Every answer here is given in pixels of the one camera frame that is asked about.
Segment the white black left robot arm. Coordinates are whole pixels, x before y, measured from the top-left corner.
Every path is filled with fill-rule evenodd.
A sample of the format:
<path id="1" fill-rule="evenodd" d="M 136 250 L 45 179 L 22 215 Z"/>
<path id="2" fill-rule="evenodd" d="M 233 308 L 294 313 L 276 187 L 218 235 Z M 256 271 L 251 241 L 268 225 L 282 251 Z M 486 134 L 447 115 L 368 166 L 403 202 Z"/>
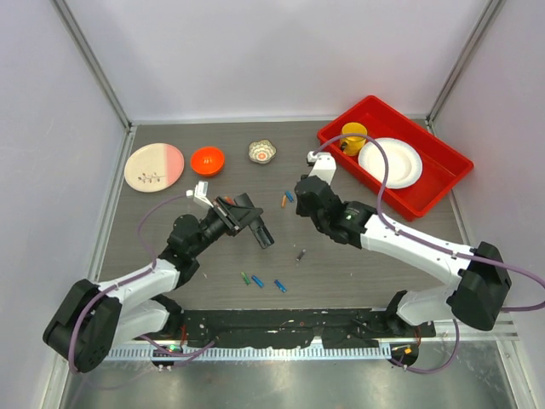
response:
<path id="1" fill-rule="evenodd" d="M 93 371 L 113 347 L 142 335 L 175 338 L 181 307 L 165 295 L 192 278 L 198 256 L 221 237 L 249 228 L 261 248 L 273 244 L 263 210 L 247 194 L 217 197 L 204 206 L 202 219 L 191 214 L 175 219 L 166 247 L 144 268 L 102 283 L 81 279 L 72 285 L 43 332 L 43 342 L 72 371 Z"/>

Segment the black remote control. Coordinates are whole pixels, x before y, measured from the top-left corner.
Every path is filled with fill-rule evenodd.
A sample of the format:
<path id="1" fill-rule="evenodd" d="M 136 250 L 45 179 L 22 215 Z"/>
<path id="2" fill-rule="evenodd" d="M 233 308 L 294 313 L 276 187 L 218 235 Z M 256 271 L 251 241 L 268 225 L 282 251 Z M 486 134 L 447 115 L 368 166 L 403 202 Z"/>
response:
<path id="1" fill-rule="evenodd" d="M 250 224 L 250 230 L 262 249 L 266 249 L 274 244 L 274 239 L 264 222 L 253 221 Z"/>

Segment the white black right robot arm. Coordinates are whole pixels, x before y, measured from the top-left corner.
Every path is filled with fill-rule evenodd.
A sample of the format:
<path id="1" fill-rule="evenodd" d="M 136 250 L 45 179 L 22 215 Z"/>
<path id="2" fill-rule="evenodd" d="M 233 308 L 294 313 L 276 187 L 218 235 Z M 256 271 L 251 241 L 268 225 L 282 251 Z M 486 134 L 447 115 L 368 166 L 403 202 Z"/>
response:
<path id="1" fill-rule="evenodd" d="M 308 217 L 320 233 L 338 244 L 376 251 L 430 274 L 440 287 L 397 292 L 383 325 L 396 337 L 434 320 L 458 319 L 480 331 L 493 329 L 512 285 L 500 251 L 486 242 L 478 247 L 447 243 L 408 228 L 358 201 L 343 201 L 317 176 L 295 185 L 296 213 Z"/>

